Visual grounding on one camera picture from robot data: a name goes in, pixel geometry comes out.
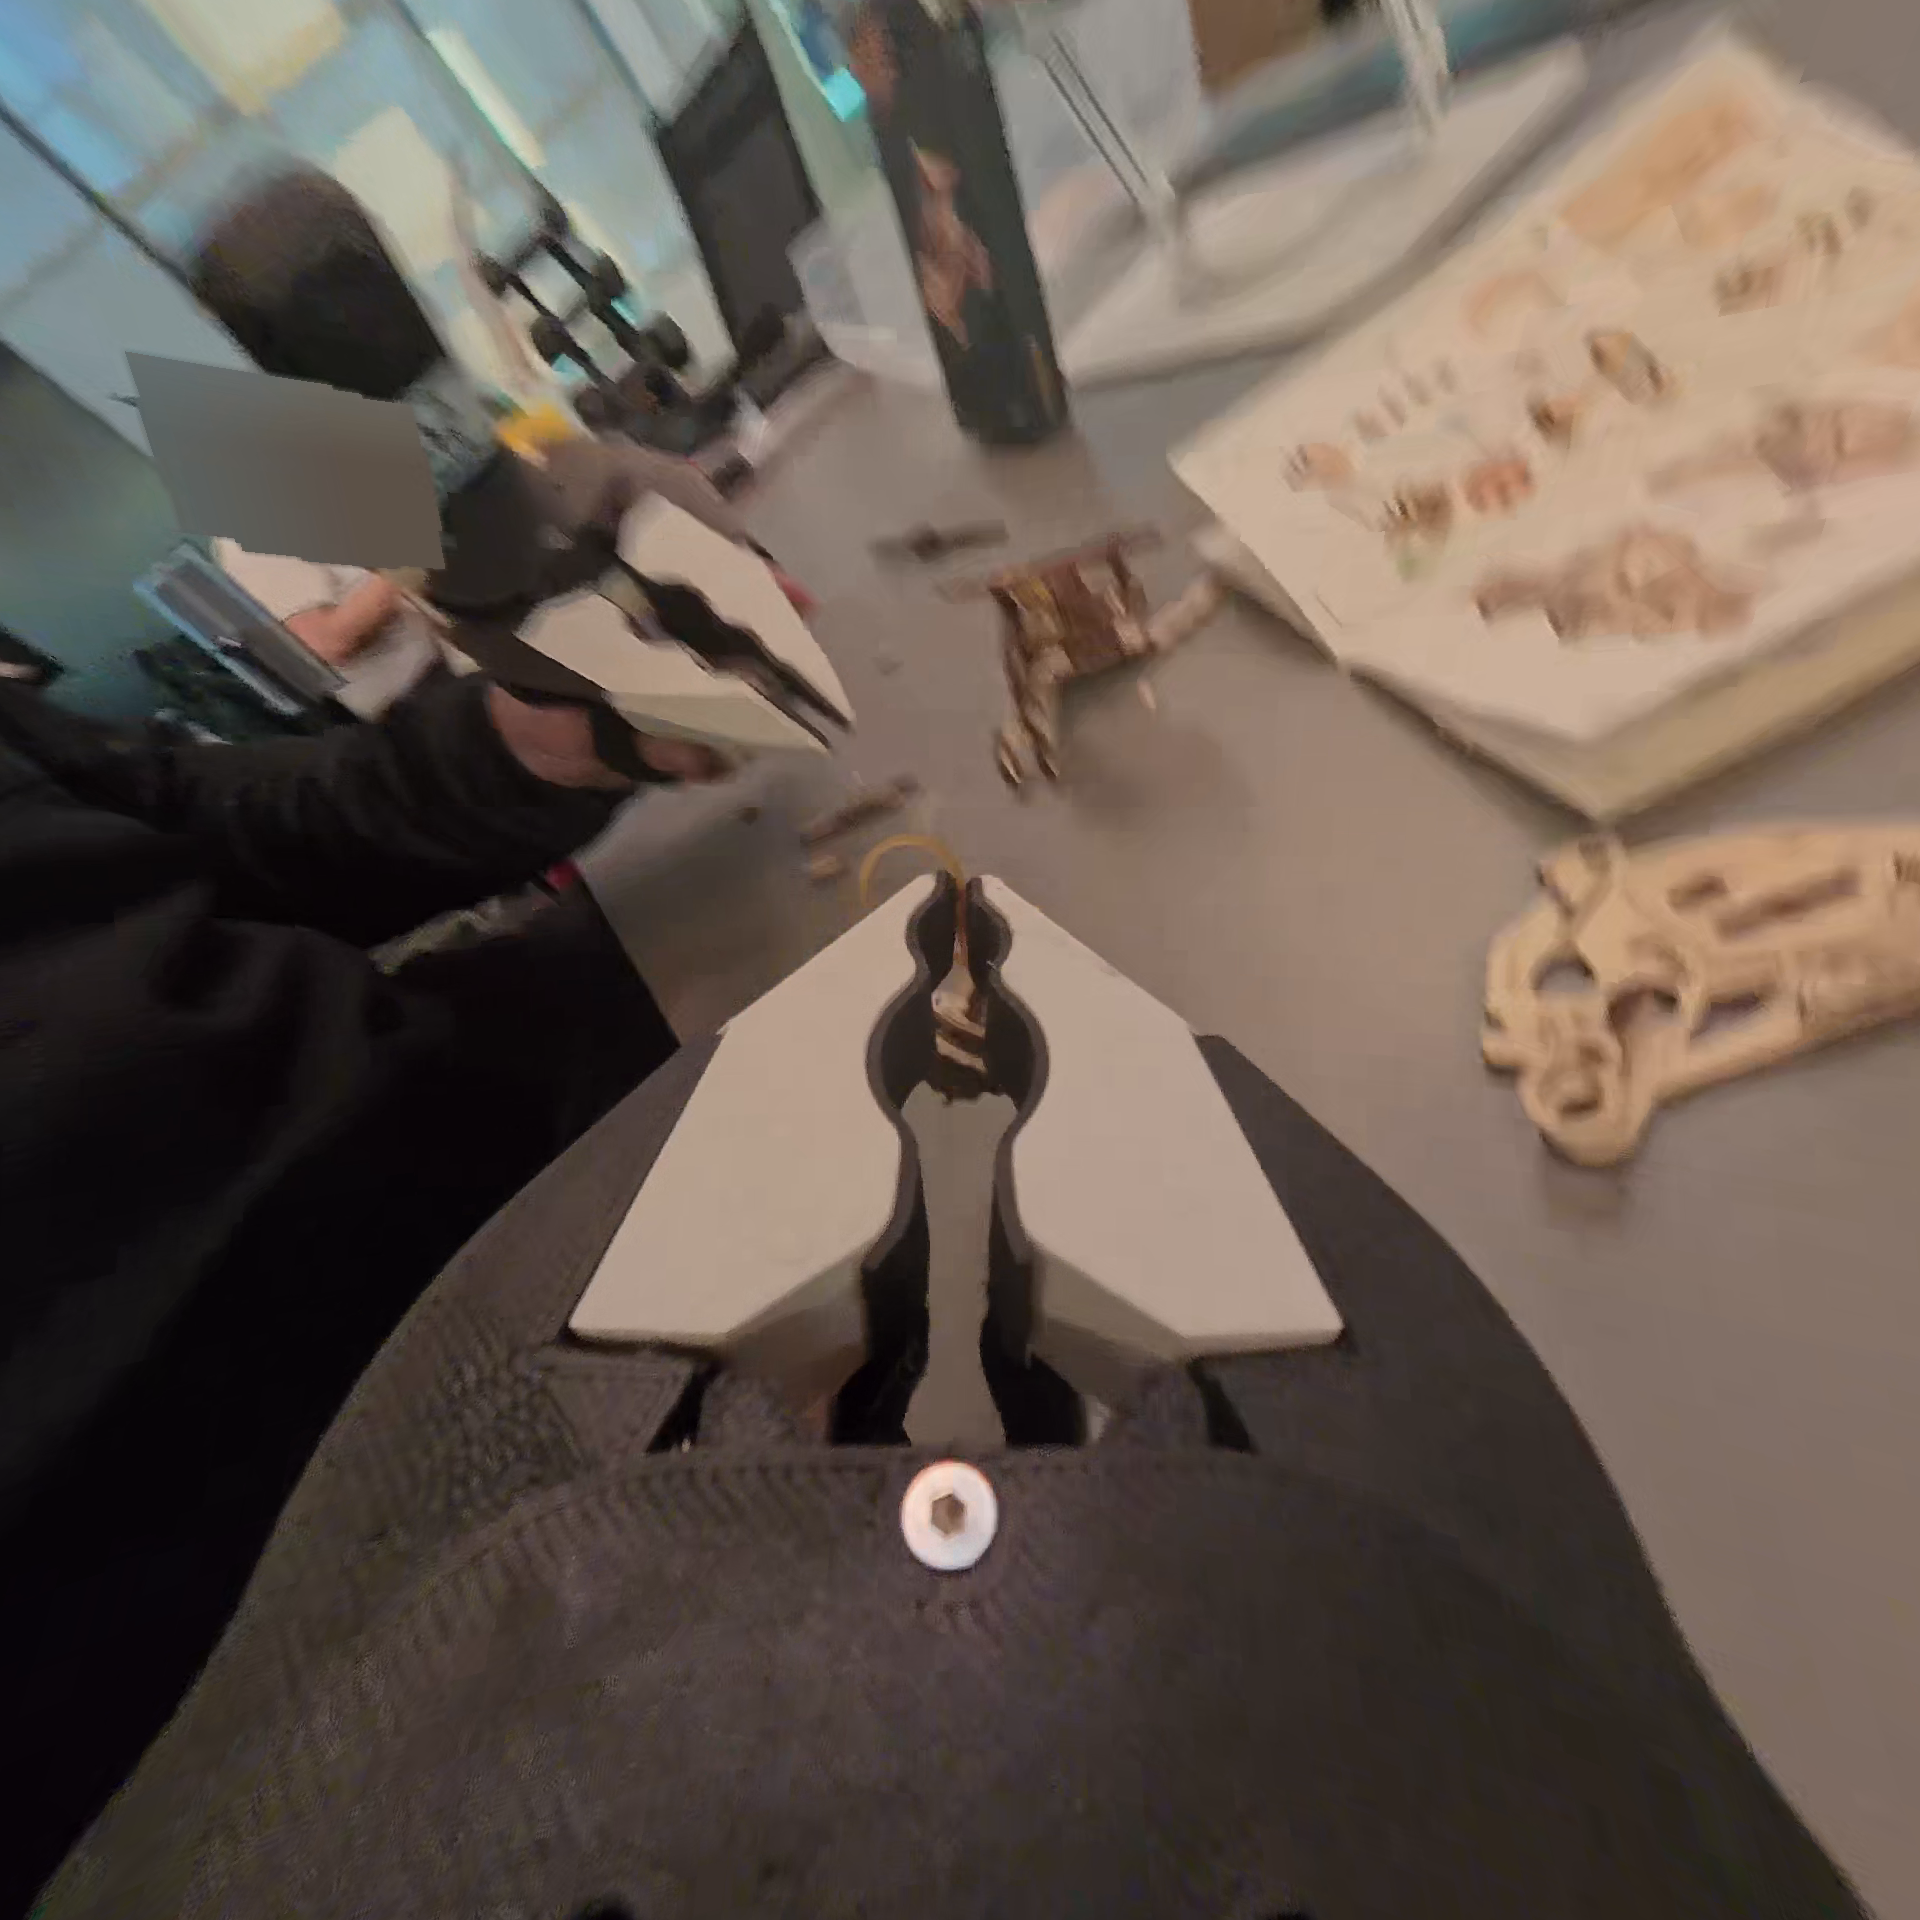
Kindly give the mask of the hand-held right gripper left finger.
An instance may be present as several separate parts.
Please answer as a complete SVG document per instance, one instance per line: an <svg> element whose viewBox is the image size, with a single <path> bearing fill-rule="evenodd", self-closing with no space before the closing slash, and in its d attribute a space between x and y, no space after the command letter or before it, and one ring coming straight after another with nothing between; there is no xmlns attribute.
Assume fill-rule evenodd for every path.
<svg viewBox="0 0 1920 1920"><path fill-rule="evenodd" d="M862 1357L859 1268L900 1204L898 1110L870 1076L917 979L921 875L720 1031L569 1331L705 1357Z"/></svg>

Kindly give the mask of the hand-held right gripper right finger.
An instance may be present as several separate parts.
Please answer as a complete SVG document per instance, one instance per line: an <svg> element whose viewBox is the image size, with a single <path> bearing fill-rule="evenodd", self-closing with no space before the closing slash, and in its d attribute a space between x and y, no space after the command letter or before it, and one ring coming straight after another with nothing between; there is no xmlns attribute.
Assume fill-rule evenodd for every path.
<svg viewBox="0 0 1920 1920"><path fill-rule="evenodd" d="M995 875L973 887L1012 1044L994 1311L1019 1357L1238 1357L1343 1331L1202 1052L1152 992Z"/></svg>

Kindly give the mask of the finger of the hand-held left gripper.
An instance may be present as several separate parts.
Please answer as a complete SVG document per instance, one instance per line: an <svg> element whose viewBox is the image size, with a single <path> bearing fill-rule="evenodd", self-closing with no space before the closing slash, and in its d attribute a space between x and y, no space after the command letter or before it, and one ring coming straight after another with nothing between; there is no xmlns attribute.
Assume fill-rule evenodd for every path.
<svg viewBox="0 0 1920 1920"><path fill-rule="evenodd" d="M648 602L587 590L541 606L516 639L638 734L727 755L832 753L835 670L782 591L754 612L745 625L718 619L715 660L671 636Z"/></svg>
<svg viewBox="0 0 1920 1920"><path fill-rule="evenodd" d="M613 539L629 606L712 678L731 678L804 731L851 731L854 707L795 591L758 547L662 494L625 509Z"/></svg>

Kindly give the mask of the wooden gear axle assembly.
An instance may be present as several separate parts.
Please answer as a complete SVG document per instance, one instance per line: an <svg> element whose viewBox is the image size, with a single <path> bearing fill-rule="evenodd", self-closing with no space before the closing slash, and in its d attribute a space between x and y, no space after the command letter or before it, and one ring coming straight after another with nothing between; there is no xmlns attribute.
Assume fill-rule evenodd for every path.
<svg viewBox="0 0 1920 1920"><path fill-rule="evenodd" d="M927 829L898 829L870 845L859 860L856 885L864 910L877 905L877 873L892 856L920 857L924 870L942 880L952 905L950 965L927 994L931 1052L924 1082L947 1104L982 1097L994 1084L988 1059L988 998L971 962L970 875L939 835Z"/></svg>

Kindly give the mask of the person's left forearm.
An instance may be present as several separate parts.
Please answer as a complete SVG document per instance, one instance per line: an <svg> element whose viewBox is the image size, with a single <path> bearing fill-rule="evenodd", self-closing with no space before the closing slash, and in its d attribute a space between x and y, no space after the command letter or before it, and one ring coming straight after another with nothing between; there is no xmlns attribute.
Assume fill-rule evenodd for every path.
<svg viewBox="0 0 1920 1920"><path fill-rule="evenodd" d="M581 851L632 787L546 777L510 744L524 707L443 678L371 722L252 741L131 729L4 687L4 747L98 812L179 843L218 910L376 948L528 887Z"/></svg>

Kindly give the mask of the black model kit box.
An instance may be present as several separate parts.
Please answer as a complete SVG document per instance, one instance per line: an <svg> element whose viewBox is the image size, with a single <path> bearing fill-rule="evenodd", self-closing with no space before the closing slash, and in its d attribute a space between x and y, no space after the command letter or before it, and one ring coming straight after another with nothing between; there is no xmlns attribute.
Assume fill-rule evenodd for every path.
<svg viewBox="0 0 1920 1920"><path fill-rule="evenodd" d="M851 3L843 43L956 424L986 448L1055 440L1067 388L979 9Z"/></svg>

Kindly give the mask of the person's left hand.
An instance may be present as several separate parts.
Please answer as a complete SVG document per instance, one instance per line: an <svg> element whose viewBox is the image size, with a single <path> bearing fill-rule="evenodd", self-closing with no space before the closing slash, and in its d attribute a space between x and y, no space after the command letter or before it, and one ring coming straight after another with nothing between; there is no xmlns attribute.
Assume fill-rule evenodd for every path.
<svg viewBox="0 0 1920 1920"><path fill-rule="evenodd" d="M490 683L486 706L507 752L552 786L627 793L646 786L718 784L733 773L733 761L715 747L638 731L600 701L528 697Z"/></svg>

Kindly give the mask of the black dumbbells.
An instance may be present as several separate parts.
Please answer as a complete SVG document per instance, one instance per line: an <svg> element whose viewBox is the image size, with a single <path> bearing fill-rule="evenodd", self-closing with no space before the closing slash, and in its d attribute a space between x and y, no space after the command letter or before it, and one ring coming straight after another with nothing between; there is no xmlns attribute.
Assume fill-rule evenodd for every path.
<svg viewBox="0 0 1920 1920"><path fill-rule="evenodd" d="M589 428L663 428L685 416L692 344L671 315L633 318L624 267L577 235L565 205L540 189L522 231L502 250L469 250L465 262L494 303L524 312L537 364L558 372L573 412Z"/></svg>

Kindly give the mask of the partly built wooden chassis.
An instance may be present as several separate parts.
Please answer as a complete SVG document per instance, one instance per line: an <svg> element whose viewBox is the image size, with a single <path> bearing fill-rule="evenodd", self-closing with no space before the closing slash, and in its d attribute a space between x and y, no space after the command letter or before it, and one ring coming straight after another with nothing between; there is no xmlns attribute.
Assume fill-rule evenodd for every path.
<svg viewBox="0 0 1920 1920"><path fill-rule="evenodd" d="M1140 555L1158 545L1152 528L1117 528L958 587L960 598L988 603L997 622L1005 714L994 761L1010 790L1032 773L1060 776L1067 690L1167 658L1222 610L1228 590L1207 567L1154 602Z"/></svg>

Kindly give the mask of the person's black clothing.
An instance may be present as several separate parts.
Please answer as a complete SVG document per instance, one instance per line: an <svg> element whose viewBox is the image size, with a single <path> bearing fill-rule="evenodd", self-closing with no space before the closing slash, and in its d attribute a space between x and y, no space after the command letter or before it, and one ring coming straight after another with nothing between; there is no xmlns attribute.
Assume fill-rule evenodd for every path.
<svg viewBox="0 0 1920 1920"><path fill-rule="evenodd" d="M137 1762L443 1264L671 1053L597 910L380 972L4 919L4 1915Z"/></svg>

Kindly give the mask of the wooden car side panel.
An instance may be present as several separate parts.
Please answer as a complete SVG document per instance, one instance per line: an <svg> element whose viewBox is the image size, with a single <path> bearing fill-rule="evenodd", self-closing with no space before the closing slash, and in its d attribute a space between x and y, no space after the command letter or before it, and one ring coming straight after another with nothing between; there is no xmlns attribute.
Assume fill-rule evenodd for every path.
<svg viewBox="0 0 1920 1920"><path fill-rule="evenodd" d="M1486 949L1480 1058L1572 1166L1620 1166L1679 1100L1916 1019L1916 819L1589 832L1536 885Z"/></svg>

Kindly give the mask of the white book stand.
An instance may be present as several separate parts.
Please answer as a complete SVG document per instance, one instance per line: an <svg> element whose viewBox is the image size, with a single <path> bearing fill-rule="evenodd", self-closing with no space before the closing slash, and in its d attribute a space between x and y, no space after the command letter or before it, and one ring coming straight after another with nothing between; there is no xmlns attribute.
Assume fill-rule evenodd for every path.
<svg viewBox="0 0 1920 1920"><path fill-rule="evenodd" d="M1116 178L1067 250L1060 358L1077 390L1300 347L1457 237L1575 110L1574 3L1362 3L1371 16L1242 84L1176 159L1147 155L1064 28L1044 73Z"/></svg>

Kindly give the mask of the open instruction booklet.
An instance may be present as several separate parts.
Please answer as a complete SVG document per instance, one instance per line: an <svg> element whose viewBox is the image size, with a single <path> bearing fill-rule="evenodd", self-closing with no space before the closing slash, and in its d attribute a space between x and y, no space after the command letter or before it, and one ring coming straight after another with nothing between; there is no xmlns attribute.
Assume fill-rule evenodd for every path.
<svg viewBox="0 0 1920 1920"><path fill-rule="evenodd" d="M1700 29L1169 455L1280 616L1577 809L1916 672L1916 148Z"/></svg>

